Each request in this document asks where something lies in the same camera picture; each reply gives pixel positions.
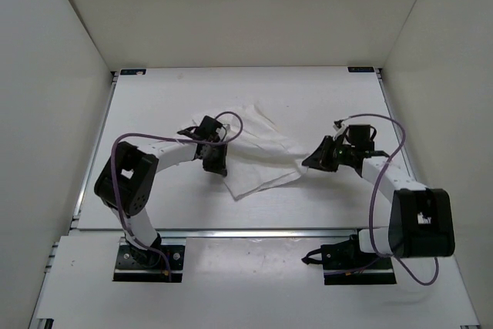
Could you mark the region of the white pleated skirt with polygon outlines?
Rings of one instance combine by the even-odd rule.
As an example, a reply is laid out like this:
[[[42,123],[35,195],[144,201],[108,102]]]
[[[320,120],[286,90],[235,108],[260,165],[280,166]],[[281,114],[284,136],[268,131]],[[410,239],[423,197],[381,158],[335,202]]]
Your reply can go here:
[[[294,139],[284,135],[278,126],[255,103],[209,109],[197,113],[180,125],[180,129],[200,124],[204,116],[215,117],[226,125],[227,136],[240,136],[228,144],[227,176],[223,179],[232,198],[240,200],[253,193],[291,183],[301,178],[308,157]]]

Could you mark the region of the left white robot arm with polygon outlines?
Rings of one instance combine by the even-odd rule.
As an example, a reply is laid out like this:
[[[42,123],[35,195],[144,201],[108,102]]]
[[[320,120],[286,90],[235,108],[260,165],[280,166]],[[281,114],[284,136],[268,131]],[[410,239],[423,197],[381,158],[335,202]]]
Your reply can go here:
[[[143,146],[124,139],[113,144],[94,192],[118,217],[130,255],[138,264],[171,271],[169,254],[161,250],[162,238],[146,212],[156,174],[200,160],[204,171],[226,176],[227,133],[227,124],[217,117],[204,116],[198,126],[180,130],[177,138]]]

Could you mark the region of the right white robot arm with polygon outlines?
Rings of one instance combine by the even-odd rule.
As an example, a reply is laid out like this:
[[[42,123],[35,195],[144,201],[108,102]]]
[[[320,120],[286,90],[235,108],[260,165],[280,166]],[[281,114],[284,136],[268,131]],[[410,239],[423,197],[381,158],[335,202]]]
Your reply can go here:
[[[398,258],[451,256],[455,240],[449,194],[410,178],[390,155],[374,148],[376,135],[371,125],[340,124],[337,134],[325,136],[302,162],[304,167],[332,173],[340,166],[350,167],[374,186],[371,211],[379,193],[391,204],[388,225],[376,227],[370,215],[368,228],[346,247],[346,261],[360,268],[374,253]]]

